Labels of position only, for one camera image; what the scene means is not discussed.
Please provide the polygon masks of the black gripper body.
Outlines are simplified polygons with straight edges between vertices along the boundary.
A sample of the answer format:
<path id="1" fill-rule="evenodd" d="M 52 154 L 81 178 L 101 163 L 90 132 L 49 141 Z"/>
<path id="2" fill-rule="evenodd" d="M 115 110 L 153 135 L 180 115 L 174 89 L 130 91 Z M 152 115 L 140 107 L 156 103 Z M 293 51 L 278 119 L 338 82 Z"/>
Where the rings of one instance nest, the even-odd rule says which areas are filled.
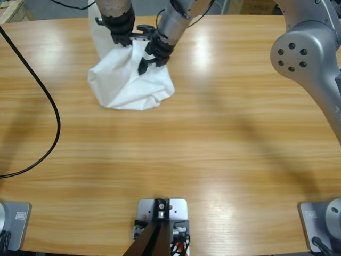
<path id="1" fill-rule="evenodd" d="M 119 17 L 102 15 L 104 25 L 110 30 L 114 43 L 132 43 L 134 40 L 147 41 L 146 33 L 133 33 L 135 14 L 126 12 Z"/>
<path id="2" fill-rule="evenodd" d="M 174 46 L 164 43 L 162 39 L 165 38 L 160 36 L 158 31 L 155 30 L 151 36 L 151 40 L 145 48 L 146 59 L 170 59 L 170 56 L 174 50 Z"/>

